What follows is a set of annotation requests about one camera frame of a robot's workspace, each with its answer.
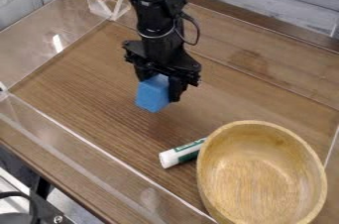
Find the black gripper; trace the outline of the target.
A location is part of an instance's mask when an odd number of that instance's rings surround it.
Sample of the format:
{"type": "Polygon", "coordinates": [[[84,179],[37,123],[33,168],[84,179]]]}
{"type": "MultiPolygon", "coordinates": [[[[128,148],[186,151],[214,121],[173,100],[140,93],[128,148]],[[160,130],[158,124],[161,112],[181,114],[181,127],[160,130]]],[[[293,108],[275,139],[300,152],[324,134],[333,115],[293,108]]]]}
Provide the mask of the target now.
{"type": "Polygon", "coordinates": [[[170,102],[178,102],[186,89],[185,84],[198,85],[201,65],[184,49],[174,53],[165,64],[161,64],[145,55],[140,41],[125,41],[122,48],[125,49],[124,59],[133,64],[134,74],[140,81],[149,79],[156,74],[170,76],[168,78],[168,98],[170,102]]]}

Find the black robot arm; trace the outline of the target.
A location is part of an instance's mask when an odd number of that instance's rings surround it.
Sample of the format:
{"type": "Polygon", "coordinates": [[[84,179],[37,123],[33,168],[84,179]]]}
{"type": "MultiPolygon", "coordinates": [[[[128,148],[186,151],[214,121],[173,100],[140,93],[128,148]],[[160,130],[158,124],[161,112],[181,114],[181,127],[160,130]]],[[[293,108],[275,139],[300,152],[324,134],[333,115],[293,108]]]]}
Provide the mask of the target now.
{"type": "Polygon", "coordinates": [[[185,52],[198,41],[188,40],[184,23],[194,19],[184,12],[186,0],[128,0],[136,14],[137,41],[122,43],[125,60],[144,81],[157,74],[168,77],[168,98],[180,100],[182,92],[200,81],[200,63],[185,52]]]}

